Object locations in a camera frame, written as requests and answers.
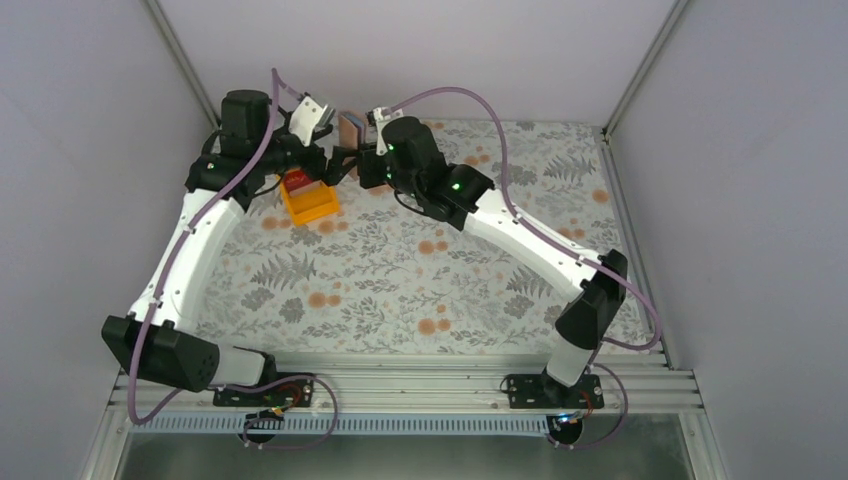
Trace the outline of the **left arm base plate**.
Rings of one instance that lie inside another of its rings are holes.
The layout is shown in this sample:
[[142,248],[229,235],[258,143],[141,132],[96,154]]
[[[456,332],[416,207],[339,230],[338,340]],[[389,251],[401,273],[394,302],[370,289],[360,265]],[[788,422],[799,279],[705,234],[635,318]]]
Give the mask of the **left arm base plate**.
[[262,380],[250,392],[231,387],[216,390],[213,405],[216,407],[244,408],[306,408],[311,405],[315,377],[311,373],[279,372],[274,381]]

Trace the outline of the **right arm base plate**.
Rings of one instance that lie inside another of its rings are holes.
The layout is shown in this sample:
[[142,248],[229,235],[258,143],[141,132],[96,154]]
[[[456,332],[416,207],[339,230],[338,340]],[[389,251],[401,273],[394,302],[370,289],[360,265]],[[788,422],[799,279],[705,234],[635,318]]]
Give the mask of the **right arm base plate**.
[[600,379],[593,374],[582,375],[574,386],[564,386],[543,374],[511,374],[503,378],[499,390],[512,409],[587,410],[605,406]]

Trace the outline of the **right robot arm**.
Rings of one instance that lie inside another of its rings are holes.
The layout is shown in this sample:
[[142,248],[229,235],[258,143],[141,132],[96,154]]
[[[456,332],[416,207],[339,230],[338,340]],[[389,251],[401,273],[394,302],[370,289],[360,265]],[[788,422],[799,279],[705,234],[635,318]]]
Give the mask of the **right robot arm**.
[[429,127],[401,113],[370,113],[376,140],[358,159],[363,187],[390,186],[414,200],[413,211],[481,238],[524,264],[567,299],[554,328],[559,336],[543,371],[575,386],[592,363],[627,290],[628,260],[581,247],[507,201],[494,181],[439,150]]

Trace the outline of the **tan leather card holder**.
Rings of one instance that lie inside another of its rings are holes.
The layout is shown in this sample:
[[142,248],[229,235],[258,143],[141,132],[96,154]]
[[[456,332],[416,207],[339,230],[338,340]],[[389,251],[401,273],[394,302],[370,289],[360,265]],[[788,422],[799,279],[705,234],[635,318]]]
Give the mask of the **tan leather card holder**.
[[358,150],[366,138],[366,120],[354,112],[342,111],[337,115],[337,122],[338,145],[343,148]]

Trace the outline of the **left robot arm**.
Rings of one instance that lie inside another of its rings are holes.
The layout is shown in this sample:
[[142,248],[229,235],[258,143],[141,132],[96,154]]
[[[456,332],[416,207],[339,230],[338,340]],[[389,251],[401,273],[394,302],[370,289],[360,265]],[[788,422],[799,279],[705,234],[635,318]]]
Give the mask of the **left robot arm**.
[[327,171],[316,142],[331,133],[335,112],[315,97],[297,99],[293,111],[256,90],[222,100],[220,127],[190,166],[177,226],[151,280],[127,314],[102,327],[126,373],[192,392],[270,376],[268,355],[204,340],[196,330],[215,263],[267,177],[300,168],[322,179]]

